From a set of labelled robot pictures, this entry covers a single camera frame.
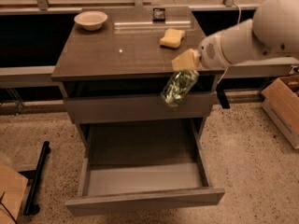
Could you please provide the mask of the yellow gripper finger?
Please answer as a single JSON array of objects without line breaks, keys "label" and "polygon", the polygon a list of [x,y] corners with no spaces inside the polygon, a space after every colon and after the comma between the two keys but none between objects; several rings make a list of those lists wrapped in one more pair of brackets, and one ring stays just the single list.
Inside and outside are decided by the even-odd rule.
[{"label": "yellow gripper finger", "polygon": [[199,67],[201,55],[197,49],[187,49],[171,61],[175,71],[195,70]]}]

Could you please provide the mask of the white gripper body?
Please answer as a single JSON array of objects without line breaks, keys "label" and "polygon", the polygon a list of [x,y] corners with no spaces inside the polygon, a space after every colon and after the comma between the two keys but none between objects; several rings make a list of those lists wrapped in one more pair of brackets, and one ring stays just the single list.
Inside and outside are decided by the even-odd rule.
[{"label": "white gripper body", "polygon": [[231,64],[225,58],[221,45],[222,32],[205,37],[198,46],[201,64],[205,69],[227,69]]}]

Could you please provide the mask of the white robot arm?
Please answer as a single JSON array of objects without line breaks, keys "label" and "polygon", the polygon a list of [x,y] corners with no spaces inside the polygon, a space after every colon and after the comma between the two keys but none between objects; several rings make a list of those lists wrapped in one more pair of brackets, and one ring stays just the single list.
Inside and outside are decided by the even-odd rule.
[{"label": "white robot arm", "polygon": [[247,61],[299,55],[299,0],[264,0],[251,19],[205,37],[172,61],[176,71],[226,69]]}]

